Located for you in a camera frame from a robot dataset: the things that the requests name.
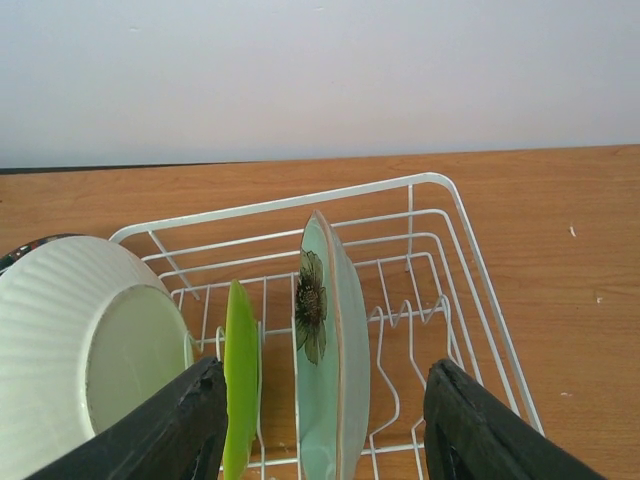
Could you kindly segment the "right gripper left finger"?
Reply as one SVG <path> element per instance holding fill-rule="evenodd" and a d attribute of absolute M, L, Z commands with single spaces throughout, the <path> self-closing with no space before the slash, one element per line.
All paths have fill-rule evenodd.
<path fill-rule="evenodd" d="M 208 356 L 32 479 L 216 479 L 228 427 L 223 364 Z"/>

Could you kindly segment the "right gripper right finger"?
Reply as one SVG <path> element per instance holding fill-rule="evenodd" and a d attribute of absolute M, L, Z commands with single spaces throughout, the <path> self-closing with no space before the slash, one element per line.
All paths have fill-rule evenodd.
<path fill-rule="evenodd" d="M 431 479 L 601 479 L 449 359 L 429 370 L 423 402 Z"/>

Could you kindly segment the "lime green plate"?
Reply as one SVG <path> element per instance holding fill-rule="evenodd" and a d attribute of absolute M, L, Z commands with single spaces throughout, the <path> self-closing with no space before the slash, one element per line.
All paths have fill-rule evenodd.
<path fill-rule="evenodd" d="M 229 287 L 224 336 L 228 428 L 223 474 L 226 479 L 239 479 L 249 463 L 257 431 L 259 330 L 249 294 L 237 280 Z"/>

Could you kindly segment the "floral patterned bowl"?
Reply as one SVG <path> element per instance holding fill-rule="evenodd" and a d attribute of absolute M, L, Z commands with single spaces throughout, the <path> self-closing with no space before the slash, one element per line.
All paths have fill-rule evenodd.
<path fill-rule="evenodd" d="M 1 475 L 23 479 L 107 430 L 194 361 L 158 276 L 69 236 L 1 277 Z"/>

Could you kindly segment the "white wire dish rack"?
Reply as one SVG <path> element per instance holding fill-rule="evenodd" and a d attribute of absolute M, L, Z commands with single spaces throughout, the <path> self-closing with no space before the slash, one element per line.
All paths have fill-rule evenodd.
<path fill-rule="evenodd" d="M 181 310 L 193 350 L 220 355 L 233 281 L 261 331 L 266 384 L 248 479 L 300 479 L 292 332 L 298 254 L 314 212 L 361 282 L 372 374 L 359 479 L 424 479 L 423 395 L 449 358 L 534 427 L 540 418 L 461 196 L 422 173 L 134 223 L 112 240 L 139 256 Z"/>

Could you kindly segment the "teal flower plate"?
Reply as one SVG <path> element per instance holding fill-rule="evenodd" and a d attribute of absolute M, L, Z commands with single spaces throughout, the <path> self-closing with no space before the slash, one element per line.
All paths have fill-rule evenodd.
<path fill-rule="evenodd" d="M 320 211 L 304 228 L 294 304 L 303 472 L 351 479 L 369 422 L 367 315 L 354 264 Z"/>

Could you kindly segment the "black rimmed plate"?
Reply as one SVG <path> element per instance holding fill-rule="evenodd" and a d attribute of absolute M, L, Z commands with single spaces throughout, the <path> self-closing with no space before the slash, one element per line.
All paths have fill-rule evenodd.
<path fill-rule="evenodd" d="M 42 237 L 36 240 L 32 240 L 26 244 L 23 244 L 14 250 L 10 251 L 6 255 L 1 257 L 0 261 L 0 275 L 3 275 L 12 265 L 14 265 L 17 261 L 23 258 L 25 255 L 30 253 L 31 251 L 37 249 L 38 247 L 45 245 L 47 243 L 76 236 L 76 233 L 60 233 L 55 235 L 50 235 L 46 237 Z"/>

